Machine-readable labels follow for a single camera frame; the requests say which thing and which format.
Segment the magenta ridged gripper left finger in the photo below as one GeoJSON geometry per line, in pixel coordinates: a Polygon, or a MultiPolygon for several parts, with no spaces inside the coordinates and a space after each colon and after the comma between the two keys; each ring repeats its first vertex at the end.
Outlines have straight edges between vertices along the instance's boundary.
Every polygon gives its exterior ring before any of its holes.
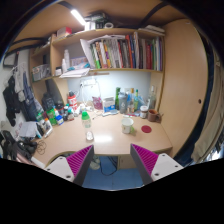
{"type": "Polygon", "coordinates": [[[59,156],[45,170],[81,186],[93,156],[94,146],[90,145],[68,157],[59,156]]]}

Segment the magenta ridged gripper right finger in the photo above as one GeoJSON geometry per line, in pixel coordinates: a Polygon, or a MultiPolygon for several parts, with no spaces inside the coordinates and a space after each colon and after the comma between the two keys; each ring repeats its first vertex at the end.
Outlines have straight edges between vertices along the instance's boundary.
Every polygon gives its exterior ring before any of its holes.
{"type": "Polygon", "coordinates": [[[166,153],[156,154],[135,144],[130,145],[130,154],[144,185],[182,169],[182,166],[166,153]]]}

